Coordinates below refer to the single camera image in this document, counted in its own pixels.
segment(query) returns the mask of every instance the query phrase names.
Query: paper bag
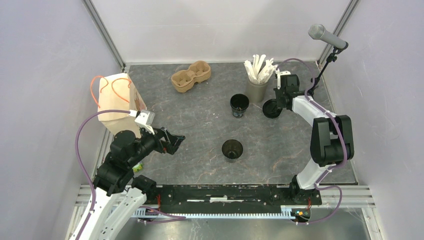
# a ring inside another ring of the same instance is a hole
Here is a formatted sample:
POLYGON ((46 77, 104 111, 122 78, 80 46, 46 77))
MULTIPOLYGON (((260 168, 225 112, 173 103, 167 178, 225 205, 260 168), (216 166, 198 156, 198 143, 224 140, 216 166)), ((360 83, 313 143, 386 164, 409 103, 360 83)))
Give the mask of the paper bag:
MULTIPOLYGON (((146 110, 146 104, 126 73, 102 77, 98 87, 97 111, 104 110, 146 110)), ((98 115, 98 120, 113 134, 130 130, 137 138, 141 137, 135 117, 127 113, 108 112, 98 115)))

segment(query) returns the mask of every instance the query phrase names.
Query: white wall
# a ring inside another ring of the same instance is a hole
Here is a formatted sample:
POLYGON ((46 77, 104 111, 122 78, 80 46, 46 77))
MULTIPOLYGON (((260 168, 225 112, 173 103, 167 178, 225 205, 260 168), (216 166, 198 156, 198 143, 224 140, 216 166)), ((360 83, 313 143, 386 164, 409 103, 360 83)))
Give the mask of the white wall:
POLYGON ((353 120, 358 177, 389 240, 422 239, 424 1, 361 1, 349 42, 325 76, 337 113, 353 120))
POLYGON ((316 60, 312 24, 333 31, 349 0, 93 0, 127 63, 316 60))
MULTIPOLYGON (((62 240, 83 183, 75 134, 97 110, 90 81, 119 67, 80 0, 2 1, 0 32, 0 239, 62 240)), ((81 135, 90 169, 103 131, 81 135)))

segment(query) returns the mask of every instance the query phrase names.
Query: gray microphone head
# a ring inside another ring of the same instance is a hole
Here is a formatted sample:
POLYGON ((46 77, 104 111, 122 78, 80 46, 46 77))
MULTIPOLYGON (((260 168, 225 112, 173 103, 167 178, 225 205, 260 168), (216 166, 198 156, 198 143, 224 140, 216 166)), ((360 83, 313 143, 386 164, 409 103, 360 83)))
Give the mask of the gray microphone head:
POLYGON ((314 24, 310 26, 309 31, 307 33, 312 39, 318 40, 324 35, 325 32, 326 32, 326 28, 323 25, 314 24))

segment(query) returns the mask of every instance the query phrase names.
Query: microphone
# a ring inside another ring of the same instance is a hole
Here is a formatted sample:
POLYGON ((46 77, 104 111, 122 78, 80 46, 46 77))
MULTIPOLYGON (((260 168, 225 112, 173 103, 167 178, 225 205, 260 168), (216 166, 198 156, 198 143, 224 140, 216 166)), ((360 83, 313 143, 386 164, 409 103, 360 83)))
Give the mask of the microphone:
POLYGON ((307 33, 312 39, 324 41, 338 49, 344 50, 348 47, 348 43, 346 41, 341 40, 338 36, 327 31, 321 24, 314 24, 310 26, 307 33))

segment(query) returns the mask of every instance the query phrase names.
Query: gray marble surface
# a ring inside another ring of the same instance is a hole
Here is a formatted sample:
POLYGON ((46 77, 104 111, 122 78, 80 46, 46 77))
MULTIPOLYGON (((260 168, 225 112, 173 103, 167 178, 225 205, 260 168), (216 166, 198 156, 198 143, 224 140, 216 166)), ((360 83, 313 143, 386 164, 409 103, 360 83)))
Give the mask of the gray marble surface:
MULTIPOLYGON (((332 209, 313 208, 311 220, 332 209)), ((131 218, 116 240, 371 240, 360 208, 340 208, 320 224, 296 226, 285 219, 186 219, 144 225, 131 218)))
MULTIPOLYGON (((318 68, 308 62, 318 75, 318 68)), ((311 158, 312 128, 299 115, 283 110, 275 119, 262 113, 262 105, 275 98, 277 80, 269 80, 265 98, 250 104, 242 118, 232 116, 230 98, 244 93, 247 74, 242 63, 211 63, 210 79, 194 84, 186 93, 171 85, 171 75, 189 64, 133 65, 129 75, 149 111, 155 113, 153 126, 165 127, 172 134, 184 135, 176 154, 151 153, 140 172, 158 184, 284 184, 299 173, 311 158), (243 144, 243 154, 235 163, 226 162, 221 147, 228 139, 243 144)), ((288 62, 281 70, 297 74, 300 89, 310 83, 308 69, 299 62, 288 62)), ((315 100, 331 109, 320 82, 315 100)), ((350 164, 334 170, 323 183, 354 183, 350 164)))

